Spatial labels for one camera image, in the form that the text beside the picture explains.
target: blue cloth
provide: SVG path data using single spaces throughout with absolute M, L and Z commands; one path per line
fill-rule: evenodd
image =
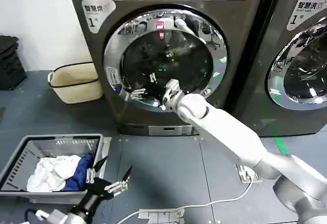
M 86 183 L 86 171 L 90 168 L 93 155 L 87 154 L 78 162 L 74 175 L 66 180 L 64 191 L 83 191 Z

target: white cloth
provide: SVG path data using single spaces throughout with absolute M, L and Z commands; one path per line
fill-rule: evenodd
M 26 190 L 28 192 L 62 190 L 66 185 L 65 180 L 74 175 L 80 159 L 77 155 L 40 159 L 34 174 L 27 181 Z

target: washing machine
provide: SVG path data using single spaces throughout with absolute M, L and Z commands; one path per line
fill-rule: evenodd
M 316 133 L 327 123 L 327 0 L 270 3 L 273 13 L 230 112 L 263 137 Z
M 160 102 L 178 79 L 222 107 L 260 0 L 73 0 L 120 133 L 193 135 Z

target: black crate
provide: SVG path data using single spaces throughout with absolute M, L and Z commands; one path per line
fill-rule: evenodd
M 13 90 L 26 78 L 26 73 L 17 55 L 17 38 L 10 40 L 10 43 L 0 41 L 0 49 L 4 50 L 0 52 L 0 89 Z

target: beige basket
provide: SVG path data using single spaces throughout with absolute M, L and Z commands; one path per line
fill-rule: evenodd
M 100 99 L 103 91 L 92 62 L 61 66 L 48 74 L 49 86 L 67 104 Z

